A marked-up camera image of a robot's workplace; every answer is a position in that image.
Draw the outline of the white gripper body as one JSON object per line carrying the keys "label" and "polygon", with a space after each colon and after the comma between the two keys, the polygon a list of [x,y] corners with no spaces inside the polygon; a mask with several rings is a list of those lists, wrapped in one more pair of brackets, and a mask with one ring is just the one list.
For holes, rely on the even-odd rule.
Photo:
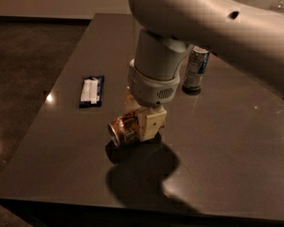
{"label": "white gripper body", "polygon": [[149,108],[172,101],[179,83],[179,72],[170,80],[150,79],[137,71],[134,60],[129,62],[128,86],[133,98],[141,106]]}

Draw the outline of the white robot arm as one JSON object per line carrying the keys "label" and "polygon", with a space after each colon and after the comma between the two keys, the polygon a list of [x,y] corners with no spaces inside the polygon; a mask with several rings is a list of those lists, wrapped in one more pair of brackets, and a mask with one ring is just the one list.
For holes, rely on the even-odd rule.
{"label": "white robot arm", "polygon": [[142,26],[128,83],[145,107],[171,101],[197,45],[284,98],[284,15],[233,0],[129,0]]}

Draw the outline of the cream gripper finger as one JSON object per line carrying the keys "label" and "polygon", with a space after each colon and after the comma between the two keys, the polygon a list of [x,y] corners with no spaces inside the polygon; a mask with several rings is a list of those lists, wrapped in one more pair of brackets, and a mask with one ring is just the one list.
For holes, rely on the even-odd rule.
{"label": "cream gripper finger", "polygon": [[137,113],[141,106],[137,103],[137,101],[134,99],[130,87],[126,88],[126,95],[125,95],[125,113]]}
{"label": "cream gripper finger", "polygon": [[142,107],[138,110],[139,140],[151,140],[164,126],[167,111],[163,106],[151,108]]}

